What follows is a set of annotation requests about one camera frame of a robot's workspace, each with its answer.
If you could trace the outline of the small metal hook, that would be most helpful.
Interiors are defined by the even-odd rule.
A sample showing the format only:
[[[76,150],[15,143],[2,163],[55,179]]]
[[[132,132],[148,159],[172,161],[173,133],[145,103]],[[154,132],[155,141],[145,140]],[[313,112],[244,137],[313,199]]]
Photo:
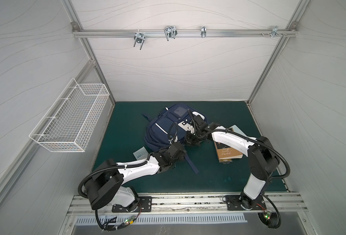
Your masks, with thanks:
[[[207,34],[206,26],[201,27],[201,38],[205,38]]]

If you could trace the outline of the navy blue backpack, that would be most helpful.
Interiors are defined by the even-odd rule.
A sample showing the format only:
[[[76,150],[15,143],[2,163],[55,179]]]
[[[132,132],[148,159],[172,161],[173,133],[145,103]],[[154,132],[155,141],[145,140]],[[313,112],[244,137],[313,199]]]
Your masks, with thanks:
[[[184,146],[189,146],[185,144],[184,140],[186,132],[190,129],[189,122],[194,117],[202,117],[208,121],[204,114],[183,103],[166,107],[153,119],[147,114],[143,114],[143,116],[150,121],[146,127],[144,140],[147,147],[152,151],[152,159],[159,166],[156,170],[157,174],[167,171],[176,163],[176,161],[169,162],[165,156],[166,150],[172,143],[178,142]],[[189,163],[194,173],[199,173],[188,154],[183,159]]]

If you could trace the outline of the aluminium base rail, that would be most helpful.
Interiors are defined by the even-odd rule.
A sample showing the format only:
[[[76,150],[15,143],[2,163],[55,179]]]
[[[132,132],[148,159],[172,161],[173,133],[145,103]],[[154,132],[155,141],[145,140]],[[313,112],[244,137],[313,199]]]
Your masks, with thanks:
[[[151,214],[173,213],[230,213],[226,203],[227,195],[238,195],[239,192],[220,193],[140,193],[139,196],[149,196],[151,200]],[[308,208],[299,193],[269,192],[265,197],[258,199],[257,205],[251,212],[262,212],[264,209],[273,211],[273,206],[280,213],[307,212]]]

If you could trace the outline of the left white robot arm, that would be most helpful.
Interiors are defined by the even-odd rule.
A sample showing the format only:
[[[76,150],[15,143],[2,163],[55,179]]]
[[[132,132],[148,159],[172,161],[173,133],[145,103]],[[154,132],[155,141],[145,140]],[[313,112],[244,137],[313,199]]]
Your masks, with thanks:
[[[78,194],[89,200],[94,211],[112,204],[132,212],[140,203],[140,198],[133,188],[123,185],[144,176],[168,171],[178,160],[185,158],[186,153],[181,143],[172,143],[149,153],[144,160],[117,163],[108,159],[81,180]]]

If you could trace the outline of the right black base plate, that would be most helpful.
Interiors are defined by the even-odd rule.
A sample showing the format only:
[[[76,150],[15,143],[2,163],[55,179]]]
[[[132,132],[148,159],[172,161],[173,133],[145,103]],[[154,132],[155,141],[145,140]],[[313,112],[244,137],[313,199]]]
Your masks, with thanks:
[[[246,195],[225,195],[222,198],[228,211],[263,211],[266,210],[266,204],[261,195],[256,199],[251,199]]]

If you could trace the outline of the light green pencil case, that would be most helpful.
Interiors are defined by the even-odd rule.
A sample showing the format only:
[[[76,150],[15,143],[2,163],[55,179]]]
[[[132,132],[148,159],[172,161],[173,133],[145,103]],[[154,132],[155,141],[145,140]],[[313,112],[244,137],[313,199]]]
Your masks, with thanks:
[[[236,126],[236,125],[232,125],[232,126],[230,127],[230,129],[231,129],[233,132],[235,132],[235,133],[238,133],[238,134],[240,134],[240,135],[243,135],[243,136],[246,136],[246,137],[247,137],[247,135],[246,135],[238,126]]]

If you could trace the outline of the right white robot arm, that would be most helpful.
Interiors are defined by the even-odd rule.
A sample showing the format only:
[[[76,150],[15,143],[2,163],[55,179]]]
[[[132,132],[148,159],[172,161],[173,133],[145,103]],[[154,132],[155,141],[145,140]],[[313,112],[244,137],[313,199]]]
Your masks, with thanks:
[[[263,194],[273,179],[284,179],[290,175],[287,160],[272,146],[268,138],[251,138],[225,128],[217,123],[206,123],[201,116],[195,116],[186,123],[186,141],[198,145],[202,141],[212,140],[227,145],[248,157],[249,179],[241,193],[241,199],[256,200]]]

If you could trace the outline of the aluminium cross bar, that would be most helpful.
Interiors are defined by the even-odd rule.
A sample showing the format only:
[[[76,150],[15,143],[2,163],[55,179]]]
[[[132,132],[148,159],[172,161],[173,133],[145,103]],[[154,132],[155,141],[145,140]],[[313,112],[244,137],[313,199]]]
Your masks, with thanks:
[[[272,29],[207,29],[207,38],[230,38],[230,37],[263,37],[261,33],[270,33]],[[286,33],[287,37],[295,37],[299,31],[289,29],[279,29],[281,33]],[[165,38],[162,29],[145,30],[79,30],[74,32],[76,38],[133,38],[134,34],[140,32],[146,38]],[[177,29],[176,38],[201,38],[200,29]]]

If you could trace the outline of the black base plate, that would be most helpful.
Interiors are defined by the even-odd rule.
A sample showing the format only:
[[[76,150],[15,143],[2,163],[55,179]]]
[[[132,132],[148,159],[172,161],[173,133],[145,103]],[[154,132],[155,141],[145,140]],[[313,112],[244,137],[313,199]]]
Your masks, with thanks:
[[[266,210],[266,204],[261,195],[256,199],[251,199],[246,195],[225,195],[222,198],[228,211],[263,211]]]
[[[129,206],[123,207],[118,204],[114,204],[112,207],[113,213],[132,213],[132,212],[151,212],[152,197],[141,196],[132,202]]]

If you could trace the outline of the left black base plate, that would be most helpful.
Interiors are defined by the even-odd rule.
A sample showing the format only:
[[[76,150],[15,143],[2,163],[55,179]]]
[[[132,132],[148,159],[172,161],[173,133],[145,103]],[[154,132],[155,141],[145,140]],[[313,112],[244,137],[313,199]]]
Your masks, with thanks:
[[[132,212],[151,212],[152,197],[141,196],[132,202],[129,206],[123,207],[118,204],[114,204],[112,207],[113,213],[132,213]]]

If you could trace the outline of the brown kraft book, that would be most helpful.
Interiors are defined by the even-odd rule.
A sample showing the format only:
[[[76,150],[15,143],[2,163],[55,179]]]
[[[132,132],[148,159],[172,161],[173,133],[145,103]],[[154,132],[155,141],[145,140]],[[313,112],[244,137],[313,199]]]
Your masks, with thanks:
[[[243,154],[225,144],[215,142],[215,149],[220,163],[228,164],[233,159],[241,159]]]

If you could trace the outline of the metal bracket with screws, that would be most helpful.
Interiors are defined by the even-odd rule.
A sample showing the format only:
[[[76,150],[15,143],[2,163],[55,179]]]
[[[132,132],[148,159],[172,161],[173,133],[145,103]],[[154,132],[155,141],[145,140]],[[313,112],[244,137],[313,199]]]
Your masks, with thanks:
[[[261,33],[261,35],[263,37],[269,37],[269,38],[274,38],[274,37],[287,37],[287,34],[286,33],[281,33],[279,31],[279,27],[278,26],[275,26],[270,33]]]

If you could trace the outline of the light green calculator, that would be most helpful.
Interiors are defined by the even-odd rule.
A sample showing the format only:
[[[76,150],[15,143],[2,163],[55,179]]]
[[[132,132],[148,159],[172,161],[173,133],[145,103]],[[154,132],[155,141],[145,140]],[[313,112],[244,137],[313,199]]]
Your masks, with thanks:
[[[146,160],[149,156],[149,152],[146,150],[146,148],[143,146],[139,150],[133,152],[133,156],[137,161],[139,160]]]

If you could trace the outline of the metal double hook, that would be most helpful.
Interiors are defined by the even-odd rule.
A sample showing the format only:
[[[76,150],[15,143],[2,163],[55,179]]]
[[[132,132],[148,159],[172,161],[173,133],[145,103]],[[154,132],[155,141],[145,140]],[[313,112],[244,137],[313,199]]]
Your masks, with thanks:
[[[167,41],[169,41],[171,38],[175,39],[177,36],[177,28],[176,26],[167,26],[164,28],[164,33],[166,36]]]

